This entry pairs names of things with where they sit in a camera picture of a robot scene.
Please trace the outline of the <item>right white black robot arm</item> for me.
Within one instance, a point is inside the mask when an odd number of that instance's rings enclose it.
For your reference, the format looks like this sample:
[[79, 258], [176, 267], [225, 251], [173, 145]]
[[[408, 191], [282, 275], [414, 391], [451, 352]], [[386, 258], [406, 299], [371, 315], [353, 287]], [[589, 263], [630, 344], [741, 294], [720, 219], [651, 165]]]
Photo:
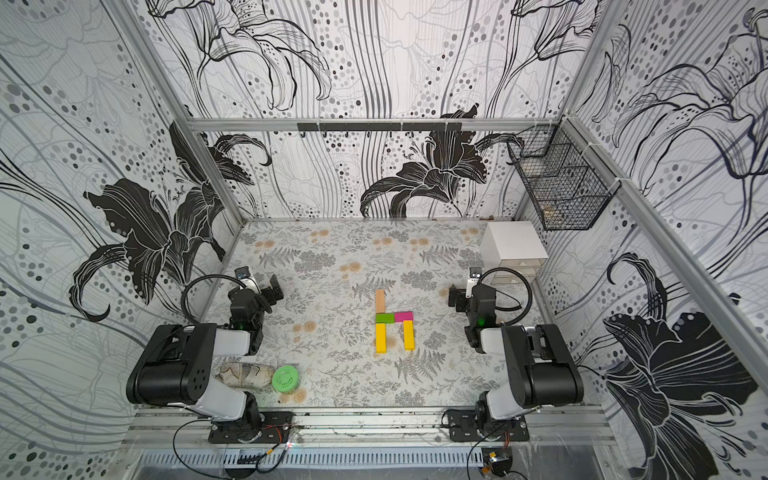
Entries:
[[497, 290], [478, 283], [472, 289], [449, 288], [448, 305], [468, 319], [467, 341], [476, 352], [502, 360], [507, 381], [480, 394], [475, 424], [488, 434], [498, 424], [544, 406], [578, 404], [584, 382], [558, 327], [500, 323]]

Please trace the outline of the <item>yellow block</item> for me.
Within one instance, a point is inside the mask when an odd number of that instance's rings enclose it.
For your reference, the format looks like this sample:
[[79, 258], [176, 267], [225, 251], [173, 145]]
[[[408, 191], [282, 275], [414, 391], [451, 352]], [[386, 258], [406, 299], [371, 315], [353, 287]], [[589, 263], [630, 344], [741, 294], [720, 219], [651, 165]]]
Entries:
[[413, 351], [415, 349], [415, 329], [412, 320], [406, 320], [403, 322], [403, 336], [405, 350]]
[[385, 323], [377, 323], [375, 325], [375, 349], [377, 354], [385, 354], [387, 352], [387, 334]]

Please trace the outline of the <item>green block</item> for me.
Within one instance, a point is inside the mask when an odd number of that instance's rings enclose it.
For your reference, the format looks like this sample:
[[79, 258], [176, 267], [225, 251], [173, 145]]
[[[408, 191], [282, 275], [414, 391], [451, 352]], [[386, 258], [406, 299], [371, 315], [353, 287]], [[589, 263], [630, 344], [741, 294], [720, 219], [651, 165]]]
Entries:
[[394, 313], [377, 313], [375, 315], [375, 321], [377, 324], [392, 324], [395, 322]]

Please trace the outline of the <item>magenta block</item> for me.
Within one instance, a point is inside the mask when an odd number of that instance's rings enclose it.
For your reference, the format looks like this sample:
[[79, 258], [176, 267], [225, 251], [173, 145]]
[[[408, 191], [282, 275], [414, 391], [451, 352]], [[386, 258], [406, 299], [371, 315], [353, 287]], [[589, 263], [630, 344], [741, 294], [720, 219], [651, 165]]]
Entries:
[[407, 321], [413, 321], [414, 316], [411, 311], [395, 312], [394, 319], [396, 323], [403, 323]]

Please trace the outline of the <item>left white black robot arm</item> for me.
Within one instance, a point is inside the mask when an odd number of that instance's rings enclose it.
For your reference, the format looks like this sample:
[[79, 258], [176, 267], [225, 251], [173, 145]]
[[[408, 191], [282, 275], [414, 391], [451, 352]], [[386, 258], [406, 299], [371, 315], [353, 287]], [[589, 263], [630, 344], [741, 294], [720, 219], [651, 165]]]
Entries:
[[[198, 283], [223, 279], [237, 285], [228, 293], [226, 325], [203, 323], [191, 313], [188, 294]], [[247, 267], [235, 274], [208, 274], [192, 280], [181, 293], [182, 314], [189, 322], [156, 328], [130, 373], [126, 397], [132, 404], [186, 408], [211, 421], [212, 443], [248, 443], [262, 435], [264, 420], [253, 394], [226, 385], [213, 373], [214, 360], [250, 356], [263, 341], [264, 316], [284, 298], [278, 277], [258, 285]]]

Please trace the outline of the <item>natural wood block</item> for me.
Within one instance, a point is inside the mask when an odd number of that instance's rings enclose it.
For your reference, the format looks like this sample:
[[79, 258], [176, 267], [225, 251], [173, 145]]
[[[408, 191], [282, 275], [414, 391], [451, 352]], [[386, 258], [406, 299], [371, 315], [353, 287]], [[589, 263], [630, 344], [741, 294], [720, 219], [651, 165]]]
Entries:
[[386, 292], [383, 289], [377, 289], [375, 292], [375, 310], [377, 314], [386, 312]]

